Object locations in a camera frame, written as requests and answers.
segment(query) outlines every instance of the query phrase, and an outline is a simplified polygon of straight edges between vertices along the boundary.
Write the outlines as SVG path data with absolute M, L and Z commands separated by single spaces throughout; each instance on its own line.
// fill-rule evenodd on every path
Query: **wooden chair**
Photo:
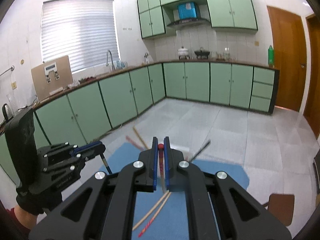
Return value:
M 286 227 L 291 225 L 294 209 L 294 195 L 271 194 L 269 202 L 262 205 L 268 207 L 268 211 L 273 214 Z

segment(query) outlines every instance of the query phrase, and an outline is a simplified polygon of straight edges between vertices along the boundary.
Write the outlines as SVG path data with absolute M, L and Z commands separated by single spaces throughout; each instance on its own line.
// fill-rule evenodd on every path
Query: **green bottle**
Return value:
M 270 45 L 268 49 L 268 65 L 269 67 L 274 67 L 274 59 L 275 59 L 275 52 L 273 47 Z

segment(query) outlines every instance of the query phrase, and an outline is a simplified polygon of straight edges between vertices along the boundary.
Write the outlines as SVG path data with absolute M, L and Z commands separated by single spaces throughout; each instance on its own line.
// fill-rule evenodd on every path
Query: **blue mat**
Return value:
M 124 143 L 117 149 L 108 159 L 108 164 L 112 172 L 120 171 L 128 163 L 134 162 L 139 157 L 140 150 L 131 145 Z M 239 165 L 210 162 L 203 160 L 195 160 L 193 162 L 202 171 L 215 174 L 217 171 L 227 172 L 238 184 L 244 189 L 249 185 L 249 178 Z M 107 173 L 104 166 L 100 171 Z M 159 200 L 162 196 L 160 181 L 158 180 L 157 190 L 154 193 L 138 192 L 136 200 L 136 209 L 134 213 L 134 222 L 137 223 Z M 153 214 L 151 214 L 134 232 L 132 239 L 138 239 L 138 234 L 149 222 Z M 158 214 L 155 221 L 140 239 L 148 240 L 186 240 L 189 239 L 187 209 L 184 193 L 174 192 Z

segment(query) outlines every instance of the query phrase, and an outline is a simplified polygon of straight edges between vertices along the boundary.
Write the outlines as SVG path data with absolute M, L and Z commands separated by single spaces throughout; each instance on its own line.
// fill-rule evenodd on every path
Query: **window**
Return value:
M 41 45 L 44 62 L 68 55 L 72 72 L 104 65 L 108 49 L 119 60 L 113 0 L 45 2 Z

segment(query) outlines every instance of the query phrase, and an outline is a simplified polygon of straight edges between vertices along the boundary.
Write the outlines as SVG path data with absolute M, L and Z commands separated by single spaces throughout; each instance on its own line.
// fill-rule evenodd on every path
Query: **faucet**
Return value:
M 106 63 L 106 66 L 109 65 L 109 63 L 108 63 L 108 52 L 110 53 L 110 57 L 111 57 L 111 69 L 112 69 L 112 71 L 114 71 L 116 69 L 115 69 L 115 65 L 113 64 L 113 59 L 112 59 L 112 54 L 111 54 L 110 49 L 107 50 L 107 63 Z

